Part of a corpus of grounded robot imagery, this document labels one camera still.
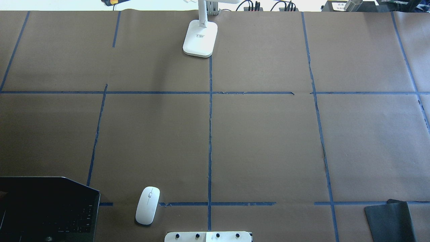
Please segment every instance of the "white wireless mouse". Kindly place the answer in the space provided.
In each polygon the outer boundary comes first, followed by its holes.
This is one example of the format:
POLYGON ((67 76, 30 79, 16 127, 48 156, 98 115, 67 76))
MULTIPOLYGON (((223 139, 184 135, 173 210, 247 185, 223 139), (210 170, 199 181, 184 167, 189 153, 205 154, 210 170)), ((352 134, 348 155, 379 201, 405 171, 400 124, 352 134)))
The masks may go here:
POLYGON ((143 225, 149 225, 154 220, 155 210, 158 207, 160 189, 148 186, 143 189, 140 195, 136 210, 136 221, 143 225))

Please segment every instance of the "laptop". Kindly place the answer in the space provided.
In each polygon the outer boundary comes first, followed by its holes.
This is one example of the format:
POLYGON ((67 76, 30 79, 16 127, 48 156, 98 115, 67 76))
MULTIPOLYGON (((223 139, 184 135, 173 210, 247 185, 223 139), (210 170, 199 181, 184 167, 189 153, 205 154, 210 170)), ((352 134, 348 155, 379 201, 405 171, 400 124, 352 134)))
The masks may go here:
POLYGON ((99 202, 66 177, 0 177, 0 242, 92 242, 99 202))

